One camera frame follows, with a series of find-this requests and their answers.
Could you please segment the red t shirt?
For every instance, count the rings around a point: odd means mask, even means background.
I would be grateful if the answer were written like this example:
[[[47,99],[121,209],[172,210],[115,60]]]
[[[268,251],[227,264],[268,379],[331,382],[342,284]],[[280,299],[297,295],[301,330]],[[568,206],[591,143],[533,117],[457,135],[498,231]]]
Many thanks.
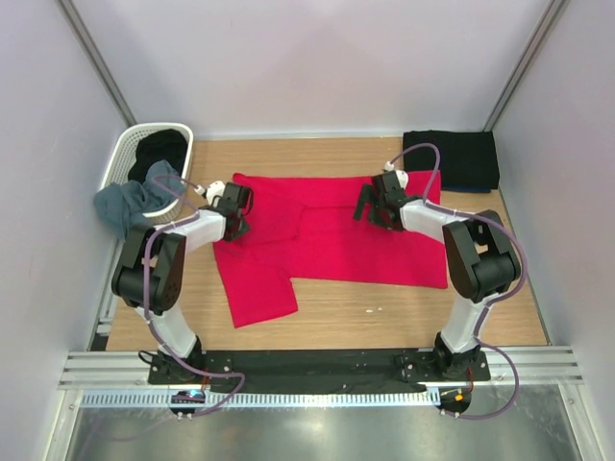
[[[354,217],[366,177],[270,178],[236,173],[255,202],[249,231],[213,253],[236,328],[297,311],[294,279],[444,289],[443,244]]]

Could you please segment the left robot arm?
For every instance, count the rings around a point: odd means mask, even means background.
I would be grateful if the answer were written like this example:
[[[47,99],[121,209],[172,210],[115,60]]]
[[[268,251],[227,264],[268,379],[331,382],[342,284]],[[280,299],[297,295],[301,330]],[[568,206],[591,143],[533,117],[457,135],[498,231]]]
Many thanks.
[[[196,382],[205,375],[205,353],[180,306],[185,257],[217,242],[245,235],[246,215],[254,206],[254,192],[235,182],[214,182],[196,191],[206,204],[179,221],[133,226],[111,279],[111,291],[144,320],[158,343],[149,362],[155,382]]]

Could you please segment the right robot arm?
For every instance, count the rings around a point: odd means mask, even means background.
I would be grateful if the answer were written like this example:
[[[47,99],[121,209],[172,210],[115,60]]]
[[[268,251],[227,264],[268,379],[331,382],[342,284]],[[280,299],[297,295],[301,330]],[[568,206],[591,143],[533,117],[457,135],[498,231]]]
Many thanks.
[[[398,170],[372,177],[360,189],[354,218],[366,215],[376,226],[419,233],[444,245],[456,295],[447,324],[436,334],[432,365],[440,377],[453,380],[478,360],[491,307],[521,279],[523,265],[497,211],[454,210],[407,195],[406,185],[407,173]]]

